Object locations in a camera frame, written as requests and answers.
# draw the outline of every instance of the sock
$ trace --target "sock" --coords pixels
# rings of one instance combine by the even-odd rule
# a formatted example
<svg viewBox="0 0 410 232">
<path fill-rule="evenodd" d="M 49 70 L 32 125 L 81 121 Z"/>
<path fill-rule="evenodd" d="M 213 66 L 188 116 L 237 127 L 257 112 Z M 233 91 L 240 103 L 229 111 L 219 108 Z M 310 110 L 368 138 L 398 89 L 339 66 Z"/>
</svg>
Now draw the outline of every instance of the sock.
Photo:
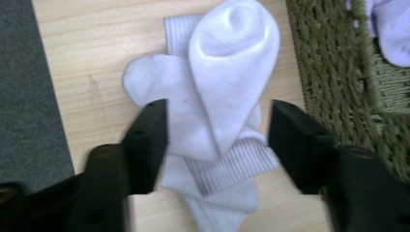
<svg viewBox="0 0 410 232">
<path fill-rule="evenodd" d="M 244 5 L 243 1 L 237 1 L 237 2 L 241 3 L 242 7 L 246 5 L 246 4 Z M 229 7 L 234 8 L 235 4 L 229 5 Z M 173 49 L 175 49 L 175 46 L 174 48 L 172 48 L 172 46 L 171 48 L 169 48 L 169 45 L 168 45 L 168 50 L 173 50 Z M 181 49 L 178 51 L 178 53 L 181 56 L 185 55 L 186 52 L 187 52 L 187 48 Z M 183 85 L 181 85 L 181 81 L 186 82 L 186 80 L 189 78 L 186 78 L 183 75 L 175 74 L 175 73 L 190 73 L 190 72 L 187 72 L 187 69 L 184 68 L 182 65 L 184 63 L 183 62 L 184 59 L 173 58 L 171 61 L 171 59 L 168 59 L 169 57 L 166 57 L 166 58 L 164 57 L 166 56 L 147 57 L 147 58 L 142 58 L 142 59 L 132 62 L 129 65 L 129 67 L 126 69 L 126 72 L 124 74 L 124 79 L 123 79 L 124 88 L 126 89 L 126 92 L 132 97 L 132 99 L 140 106 L 150 101 L 156 100 L 158 98 L 169 98 L 169 102 L 170 102 L 169 114 L 174 115 L 174 113 L 177 112 L 179 114 L 175 114 L 175 115 L 178 115 L 178 116 L 182 115 L 186 119 L 189 119 L 192 117 L 192 115 L 190 114 L 190 107 L 192 106 L 189 106 L 189 104 L 186 104 L 185 106 L 177 106 L 179 107 L 179 109 L 171 109 L 171 108 L 173 108 L 175 105 L 181 104 L 182 102 L 190 102 L 190 101 L 195 102 L 197 100 L 195 97 L 190 96 L 194 94 L 194 91 L 187 92 L 184 90 L 186 87 L 189 88 L 189 84 L 183 83 Z M 145 77 L 143 78 L 137 77 L 136 79 L 139 79 L 139 81 L 134 81 L 135 78 L 134 78 L 133 73 L 138 73 L 138 75 L 145 76 Z M 173 76 L 166 77 L 165 80 L 163 80 L 161 76 L 165 76 L 165 75 L 173 75 Z M 140 87 L 144 87 L 145 89 L 139 91 L 138 88 Z M 202 96 L 198 95 L 198 97 L 200 101 L 203 101 L 201 98 Z M 258 150 L 259 148 L 261 149 L 264 148 L 263 146 L 264 142 L 262 141 L 265 139 L 265 137 L 263 136 L 263 134 L 262 136 L 259 136 L 260 132 L 257 131 L 260 125 L 260 109 L 259 109 L 259 105 L 257 104 L 257 99 L 253 104 L 252 103 L 250 104 L 249 113 L 247 117 L 245 117 L 244 121 L 240 123 L 241 128 L 239 129 L 237 134 L 231 135 L 232 137 L 234 137 L 234 141 L 232 142 L 234 144 L 233 147 L 238 147 L 239 151 L 241 150 L 241 148 L 243 150 L 244 147 L 246 148 L 250 147 L 249 144 L 251 144 L 252 146 L 253 144 L 259 144 L 259 145 L 262 144 L 262 146 L 259 146 L 259 147 L 256 146 L 256 148 L 253 148 L 254 150 Z M 201 124 L 200 128 L 202 129 L 206 128 L 206 125 L 207 125 L 207 123 L 205 122 L 206 120 L 203 120 L 203 119 L 200 119 L 200 117 L 194 116 L 195 113 L 200 114 L 199 113 L 201 110 L 200 107 L 192 107 L 192 109 L 194 109 L 193 117 L 196 117 L 195 118 L 196 120 L 192 122 L 200 123 Z M 203 110 L 205 109 L 206 109 L 206 112 L 204 115 L 209 117 L 209 111 L 208 111 L 208 108 L 206 108 L 206 106 L 203 107 Z M 181 123 L 181 122 L 176 122 L 176 123 L 180 123 L 179 124 L 180 126 L 175 127 L 176 124 L 172 123 L 172 125 L 174 125 L 174 126 L 171 126 L 173 127 L 173 129 L 179 128 L 179 129 L 184 130 L 184 127 L 181 127 L 184 125 L 184 123 Z M 211 125 L 211 134 L 215 135 L 214 128 L 213 128 L 214 125 L 212 125 L 212 123 L 208 121 L 208 126 L 210 125 Z M 171 143 L 175 143 L 175 142 L 178 143 L 179 140 L 180 139 L 176 141 L 173 140 L 171 141 Z M 175 151 L 178 151 L 176 147 L 177 146 L 170 146 L 168 148 L 168 154 L 167 154 L 162 184 L 166 188 L 174 189 L 176 191 L 181 192 L 184 195 L 184 198 L 186 199 L 187 204 L 190 207 L 191 213 L 195 218 L 198 228 L 201 231 L 237 231 L 243 219 L 245 218 L 245 216 L 249 213 L 254 212 L 258 206 L 257 189 L 256 189 L 254 179 L 249 178 L 247 181 L 242 181 L 239 184 L 235 184 L 231 186 L 230 188 L 227 188 L 226 190 L 222 190 L 217 193 L 213 193 L 209 196 L 204 197 L 201 193 L 201 190 L 198 188 L 198 186 L 201 186 L 201 185 L 198 185 L 196 183 L 197 181 L 195 181 L 194 175 L 191 175 L 190 173 L 191 167 L 189 167 L 188 162 L 187 162 L 187 160 L 189 159 L 193 160 L 195 159 L 195 157 L 194 156 L 187 157 L 186 154 L 175 153 Z M 225 165 L 224 163 L 227 163 L 229 165 L 230 163 L 236 162 L 235 159 L 234 161 L 225 160 L 223 162 L 223 159 L 230 158 L 230 157 L 235 158 L 235 156 L 238 157 L 238 154 L 240 154 L 239 152 L 237 154 L 233 153 L 234 155 L 229 155 L 230 149 L 233 148 L 232 144 L 231 146 L 227 146 L 228 147 L 227 153 L 223 152 L 223 149 L 220 148 L 220 144 L 216 145 L 215 147 L 219 151 L 217 152 L 217 155 L 214 156 L 213 158 L 210 158 L 210 160 L 214 158 L 218 159 L 219 158 L 218 155 L 222 156 L 221 158 L 222 165 L 220 167 L 223 167 Z M 208 164 L 209 163 L 205 163 L 204 166 L 210 169 L 214 168 L 214 166 L 209 166 Z"/>
<path fill-rule="evenodd" d="M 221 154 L 230 149 L 258 102 L 278 48 L 278 26 L 257 1 L 226 1 L 196 25 L 190 67 Z"/>
<path fill-rule="evenodd" d="M 377 3 L 373 7 L 373 15 L 384 57 L 393 65 L 410 67 L 410 1 L 385 0 Z"/>
<path fill-rule="evenodd" d="M 218 150 L 206 113 L 200 107 L 187 60 L 167 55 L 139 58 L 126 68 L 123 85 L 140 107 L 168 99 L 167 154 L 183 158 L 183 165 L 189 167 L 189 174 L 203 195 L 227 189 L 278 166 L 277 157 L 264 143 L 265 136 L 256 130 L 260 125 L 259 108 L 254 110 L 249 126 L 244 127 L 241 133 L 244 138 L 238 139 L 222 159 L 206 161 L 210 157 L 207 153 L 217 154 Z M 162 184 L 171 188 L 166 179 Z"/>
<path fill-rule="evenodd" d="M 202 14 L 189 14 L 164 20 L 169 55 L 188 59 L 189 38 L 202 17 Z M 221 160 L 209 162 L 199 158 L 186 159 L 203 195 L 227 189 L 278 166 L 276 155 L 265 145 L 265 135 L 258 131 L 260 123 L 261 110 L 257 103 L 240 132 L 239 137 L 242 138 L 233 144 Z"/>
</svg>

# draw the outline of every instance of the woven basket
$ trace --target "woven basket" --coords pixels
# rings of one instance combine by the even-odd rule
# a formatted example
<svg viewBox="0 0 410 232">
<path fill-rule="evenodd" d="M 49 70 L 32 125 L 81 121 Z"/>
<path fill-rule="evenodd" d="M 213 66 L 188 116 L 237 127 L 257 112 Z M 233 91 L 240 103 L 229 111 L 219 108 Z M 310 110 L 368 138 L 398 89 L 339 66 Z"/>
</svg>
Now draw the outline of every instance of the woven basket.
<svg viewBox="0 0 410 232">
<path fill-rule="evenodd" d="M 410 183 L 410 69 L 389 64 L 368 32 L 365 3 L 286 0 L 307 113 L 337 145 L 377 152 Z"/>
</svg>

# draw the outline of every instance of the light wood surface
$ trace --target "light wood surface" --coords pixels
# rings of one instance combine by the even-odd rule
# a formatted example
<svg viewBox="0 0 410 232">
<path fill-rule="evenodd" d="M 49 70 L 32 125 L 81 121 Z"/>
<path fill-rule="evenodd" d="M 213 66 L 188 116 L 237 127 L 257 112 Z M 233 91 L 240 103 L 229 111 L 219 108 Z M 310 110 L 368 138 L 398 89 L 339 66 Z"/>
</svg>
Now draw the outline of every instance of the light wood surface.
<svg viewBox="0 0 410 232">
<path fill-rule="evenodd" d="M 122 72 L 133 58 L 166 53 L 162 19 L 206 13 L 218 1 L 33 0 L 76 173 L 90 149 L 116 143 L 138 109 L 124 93 Z M 266 132 L 270 101 L 304 107 L 284 0 L 260 1 L 281 32 L 278 62 L 261 99 Z M 260 209 L 241 231 L 330 231 L 325 205 L 299 194 L 282 168 L 257 177 Z M 196 231 L 182 199 L 158 187 L 130 197 L 137 231 Z"/>
</svg>

